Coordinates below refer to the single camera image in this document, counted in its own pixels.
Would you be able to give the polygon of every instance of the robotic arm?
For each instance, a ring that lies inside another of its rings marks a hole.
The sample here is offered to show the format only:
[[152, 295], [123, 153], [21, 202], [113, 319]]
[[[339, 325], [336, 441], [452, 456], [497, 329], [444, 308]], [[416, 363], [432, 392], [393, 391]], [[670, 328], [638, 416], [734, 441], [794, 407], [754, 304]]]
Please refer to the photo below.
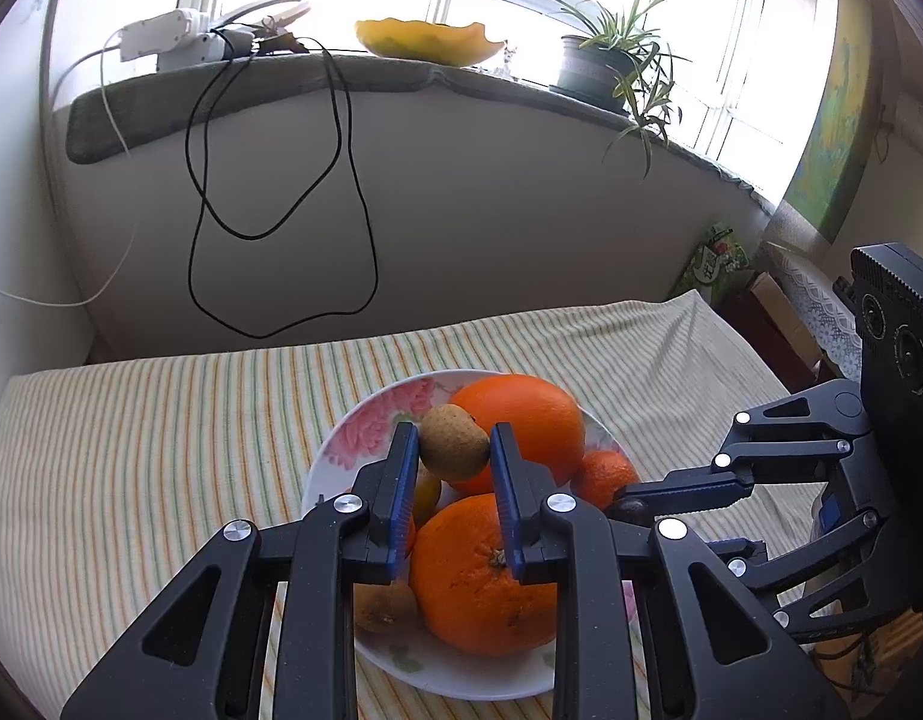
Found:
[[[521, 458], [511, 426], [492, 430], [508, 566], [522, 584], [559, 586], [556, 720], [637, 716], [622, 580], [636, 589], [652, 720], [843, 720], [844, 703], [799, 644], [923, 608], [923, 261], [881, 245], [855, 250], [852, 269], [860, 388], [828, 382], [737, 413], [710, 464], [629, 485], [605, 512], [559, 493], [546, 467]], [[415, 427], [403, 423], [352, 493], [263, 531], [228, 523], [62, 719], [257, 717], [274, 594], [287, 581], [273, 717], [354, 720], [352, 585], [394, 578], [417, 461]], [[772, 560], [761, 541], [706, 543], [677, 517], [795, 482], [826, 483], [822, 535]], [[819, 589], [778, 603], [833, 569]], [[833, 601], [837, 613], [814, 615]]]

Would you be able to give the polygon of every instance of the striped bedsheet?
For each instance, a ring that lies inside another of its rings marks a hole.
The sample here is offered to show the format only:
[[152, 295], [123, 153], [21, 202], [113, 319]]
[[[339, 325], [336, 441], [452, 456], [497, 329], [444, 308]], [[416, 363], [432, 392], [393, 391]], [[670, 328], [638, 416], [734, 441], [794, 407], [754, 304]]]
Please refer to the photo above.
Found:
[[[297, 519], [324, 437], [353, 405], [426, 370], [532, 373], [572, 392], [643, 479], [710, 461], [732, 415], [784, 396], [696, 293], [450, 327], [13, 379], [0, 405], [0, 659], [46, 718], [223, 523]], [[758, 488], [689, 517], [705, 538], [806, 541], [812, 485]], [[280, 622], [280, 605], [275, 621]], [[275, 646], [272, 632], [269, 652]], [[263, 716], [271, 715], [273, 662]], [[645, 712], [644, 675], [637, 674]], [[551, 697], [471, 704], [357, 663], [359, 718], [547, 718]]]

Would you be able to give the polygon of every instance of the orange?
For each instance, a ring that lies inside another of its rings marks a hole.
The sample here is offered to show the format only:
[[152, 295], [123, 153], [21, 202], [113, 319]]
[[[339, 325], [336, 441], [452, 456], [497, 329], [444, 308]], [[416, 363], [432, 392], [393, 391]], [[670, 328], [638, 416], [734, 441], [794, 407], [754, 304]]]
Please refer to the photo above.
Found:
[[429, 631], [470, 655], [512, 655], [555, 638], [558, 589], [511, 576], [494, 495], [463, 498], [418, 530], [409, 584]]
[[572, 493], [592, 506], [604, 509], [612, 502], [615, 490], [639, 482], [638, 471], [620, 452], [593, 449], [582, 458], [572, 479]]
[[407, 538], [405, 538], [405, 557], [412, 554], [412, 549], [415, 548], [415, 538], [418, 538], [415, 519], [409, 517], [407, 519]]
[[[548, 466], [556, 485], [578, 469], [585, 454], [585, 423], [575, 398], [535, 376], [508, 373], [489, 376], [459, 389], [451, 403], [465, 409], [486, 433], [498, 422], [510, 422], [521, 456]], [[452, 485], [468, 495], [491, 493], [492, 469]]]

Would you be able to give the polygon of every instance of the white wall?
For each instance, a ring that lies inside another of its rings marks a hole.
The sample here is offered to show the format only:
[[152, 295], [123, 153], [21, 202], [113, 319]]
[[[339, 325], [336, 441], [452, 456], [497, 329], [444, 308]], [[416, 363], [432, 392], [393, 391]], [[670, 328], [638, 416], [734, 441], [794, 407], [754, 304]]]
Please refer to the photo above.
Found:
[[[47, 0], [18, 0], [0, 26], [0, 288], [76, 301], [46, 198], [38, 134], [38, 68]], [[84, 362], [84, 309], [36, 308], [0, 296], [0, 397], [14, 374]]]
[[[879, 135], [878, 146], [884, 155]], [[890, 137], [882, 164], [873, 151], [852, 210], [825, 255], [822, 267], [832, 279], [850, 279], [854, 247], [900, 241], [923, 257], [923, 157], [902, 138]]]
[[[116, 29], [172, 10], [176, 3], [177, 0], [58, 0], [49, 69], [52, 88], [71, 64], [86, 53], [100, 49]], [[117, 42], [115, 38], [110, 45], [117, 45]], [[105, 62], [105, 81], [153, 73], [154, 69], [154, 57], [121, 64], [115, 53]], [[60, 90], [56, 107], [97, 86], [98, 60], [93, 59], [71, 72]]]
[[[261, 346], [431, 327], [546, 306], [665, 298], [703, 228], [724, 220], [753, 252], [767, 215], [718, 175], [641, 143], [519, 105], [442, 88], [353, 95], [354, 148], [381, 260], [381, 288], [359, 317], [319, 319]], [[230, 224], [277, 220], [335, 148], [326, 92], [212, 124], [209, 194]], [[140, 214], [124, 270], [92, 307], [122, 356], [258, 346], [196, 311], [186, 264], [199, 199], [182, 133], [97, 165], [68, 163], [81, 278], [98, 283]], [[256, 332], [359, 305], [371, 287], [362, 211], [344, 156], [323, 189], [262, 242], [206, 223], [196, 290]]]

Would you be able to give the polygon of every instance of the plant pot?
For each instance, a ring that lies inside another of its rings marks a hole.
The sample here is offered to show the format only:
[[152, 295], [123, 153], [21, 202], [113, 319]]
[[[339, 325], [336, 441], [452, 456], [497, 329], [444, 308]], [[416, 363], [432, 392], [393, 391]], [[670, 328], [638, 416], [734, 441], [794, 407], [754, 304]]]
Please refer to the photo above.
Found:
[[613, 113], [623, 113], [625, 98], [612, 97], [618, 85], [616, 76], [627, 76], [636, 69], [636, 63], [618, 50], [598, 46], [582, 49], [580, 45], [584, 40], [579, 35], [561, 38], [564, 56], [559, 83], [551, 87], [552, 91]]

